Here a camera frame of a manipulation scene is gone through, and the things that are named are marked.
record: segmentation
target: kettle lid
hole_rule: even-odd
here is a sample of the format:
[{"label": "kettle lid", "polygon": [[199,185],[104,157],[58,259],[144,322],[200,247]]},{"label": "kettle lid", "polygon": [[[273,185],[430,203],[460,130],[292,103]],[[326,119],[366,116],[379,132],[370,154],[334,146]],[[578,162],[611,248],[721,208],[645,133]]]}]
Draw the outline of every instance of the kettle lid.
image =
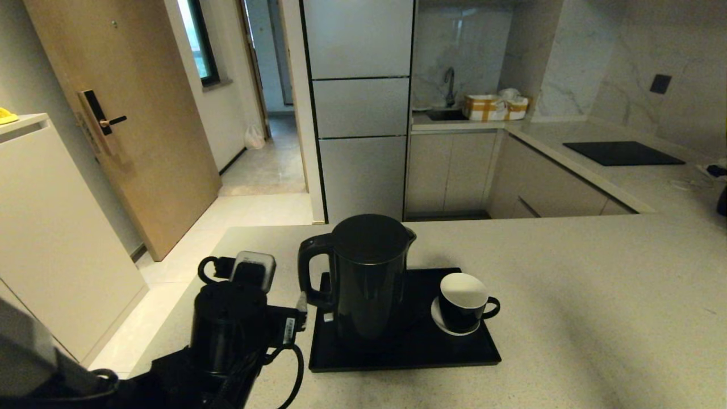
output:
[{"label": "kettle lid", "polygon": [[413,237],[397,220],[383,215],[356,215],[332,232],[336,253],[356,263],[378,264],[406,252]]}]

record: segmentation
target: tiled floor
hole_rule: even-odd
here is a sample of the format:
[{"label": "tiled floor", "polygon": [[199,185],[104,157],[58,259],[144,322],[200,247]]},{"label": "tiled floor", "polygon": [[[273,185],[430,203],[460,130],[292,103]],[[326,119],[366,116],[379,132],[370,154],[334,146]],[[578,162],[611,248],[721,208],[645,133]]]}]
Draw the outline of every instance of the tiled floor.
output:
[{"label": "tiled floor", "polygon": [[149,292],[89,369],[110,368],[126,378],[196,277],[197,263],[210,255],[228,228],[302,225],[311,224],[312,220],[310,197],[305,193],[227,196],[215,200],[162,262],[155,263],[148,253],[137,262]]},{"label": "tiled floor", "polygon": [[305,192],[295,116],[270,117],[271,137],[248,149],[222,175],[220,196]]}]

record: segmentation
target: black cup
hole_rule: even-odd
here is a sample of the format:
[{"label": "black cup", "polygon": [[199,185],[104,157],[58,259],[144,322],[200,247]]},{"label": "black cup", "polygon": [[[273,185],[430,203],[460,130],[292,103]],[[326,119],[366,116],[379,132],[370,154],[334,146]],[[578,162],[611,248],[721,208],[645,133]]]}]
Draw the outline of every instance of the black cup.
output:
[{"label": "black cup", "polygon": [[[488,312],[485,305],[495,308]],[[465,273],[447,274],[439,283],[439,309],[448,330],[469,333],[477,329],[480,319],[492,318],[499,312],[499,300],[490,297],[482,281]]]}]

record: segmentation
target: faucet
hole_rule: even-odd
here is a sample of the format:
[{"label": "faucet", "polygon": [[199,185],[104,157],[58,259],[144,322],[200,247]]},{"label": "faucet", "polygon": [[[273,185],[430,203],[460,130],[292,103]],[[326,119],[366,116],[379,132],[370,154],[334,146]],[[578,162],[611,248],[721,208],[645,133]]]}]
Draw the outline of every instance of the faucet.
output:
[{"label": "faucet", "polygon": [[447,108],[451,108],[454,106],[454,93],[452,92],[454,88],[454,68],[452,67],[447,68],[447,72],[444,73],[444,84],[447,83],[449,83],[449,92],[447,92],[444,100],[447,102]]}]

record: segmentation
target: refrigerator door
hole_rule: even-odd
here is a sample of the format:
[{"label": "refrigerator door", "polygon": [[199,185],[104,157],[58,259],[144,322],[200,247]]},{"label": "refrigerator door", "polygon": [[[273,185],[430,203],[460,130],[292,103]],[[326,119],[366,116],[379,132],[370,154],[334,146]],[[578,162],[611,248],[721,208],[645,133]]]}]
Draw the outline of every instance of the refrigerator door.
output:
[{"label": "refrigerator door", "polygon": [[409,76],[412,0],[303,0],[311,79]]},{"label": "refrigerator door", "polygon": [[401,220],[406,136],[320,140],[328,222],[362,213]]},{"label": "refrigerator door", "polygon": [[409,79],[314,81],[318,137],[405,135]]}]

